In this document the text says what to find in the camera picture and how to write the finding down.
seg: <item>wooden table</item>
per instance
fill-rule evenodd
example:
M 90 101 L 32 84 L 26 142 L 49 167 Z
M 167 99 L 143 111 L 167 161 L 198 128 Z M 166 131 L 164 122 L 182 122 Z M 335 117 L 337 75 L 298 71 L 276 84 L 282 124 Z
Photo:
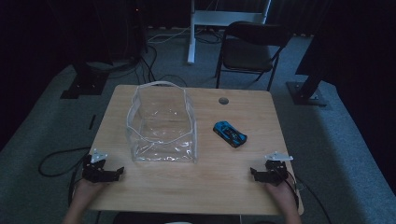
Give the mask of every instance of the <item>wooden table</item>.
M 191 214 L 278 215 L 270 195 L 249 168 L 264 168 L 264 155 L 287 154 L 273 99 L 268 91 L 187 88 L 197 121 L 198 162 L 132 161 L 125 137 L 126 117 L 136 86 L 118 86 L 108 105 L 92 150 L 108 153 L 105 170 L 125 167 L 92 203 L 93 210 Z M 220 97 L 229 103 L 221 105 Z M 248 136 L 233 148 L 216 135 L 227 120 Z M 300 213 L 304 211 L 300 202 Z

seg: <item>chair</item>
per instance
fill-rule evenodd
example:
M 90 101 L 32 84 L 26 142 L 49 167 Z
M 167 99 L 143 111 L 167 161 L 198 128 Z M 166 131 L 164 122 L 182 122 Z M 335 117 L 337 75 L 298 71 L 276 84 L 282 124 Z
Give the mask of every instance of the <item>chair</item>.
M 216 69 L 216 88 L 219 88 L 220 72 L 253 73 L 259 76 L 272 71 L 267 86 L 271 89 L 280 51 L 291 39 L 291 32 L 281 25 L 236 21 L 226 27 L 221 43 Z M 269 47 L 274 46 L 275 53 Z

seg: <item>chair seat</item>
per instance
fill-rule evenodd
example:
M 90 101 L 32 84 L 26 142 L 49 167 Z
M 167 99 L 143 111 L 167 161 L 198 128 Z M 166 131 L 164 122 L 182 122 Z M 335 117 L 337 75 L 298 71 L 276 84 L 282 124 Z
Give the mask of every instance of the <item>chair seat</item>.
M 240 39 L 226 39 L 223 64 L 228 69 L 268 72 L 273 68 L 267 46 L 257 46 Z

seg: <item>chair backrest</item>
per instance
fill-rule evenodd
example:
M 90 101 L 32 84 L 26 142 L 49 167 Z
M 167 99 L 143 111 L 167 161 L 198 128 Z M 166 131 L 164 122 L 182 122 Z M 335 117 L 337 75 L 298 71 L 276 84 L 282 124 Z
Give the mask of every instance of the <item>chair backrest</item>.
M 228 35 L 255 45 L 284 48 L 290 41 L 292 33 L 282 25 L 235 21 L 226 27 L 223 38 L 227 38 Z

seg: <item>black metal base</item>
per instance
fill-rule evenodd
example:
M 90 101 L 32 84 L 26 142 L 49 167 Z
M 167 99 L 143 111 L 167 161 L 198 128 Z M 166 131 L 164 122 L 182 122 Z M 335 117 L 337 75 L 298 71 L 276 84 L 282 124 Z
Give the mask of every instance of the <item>black metal base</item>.
M 81 85 L 78 76 L 74 79 L 69 90 L 62 93 L 61 99 L 77 99 L 80 95 L 101 95 L 106 85 L 109 73 L 95 75 L 94 79 Z
M 318 106 L 326 106 L 326 101 L 323 100 L 322 95 L 319 90 L 315 90 L 314 94 L 308 99 L 305 99 L 299 95 L 299 90 L 303 86 L 303 82 L 286 82 L 288 86 L 290 95 L 293 99 L 293 102 L 296 105 L 318 105 Z

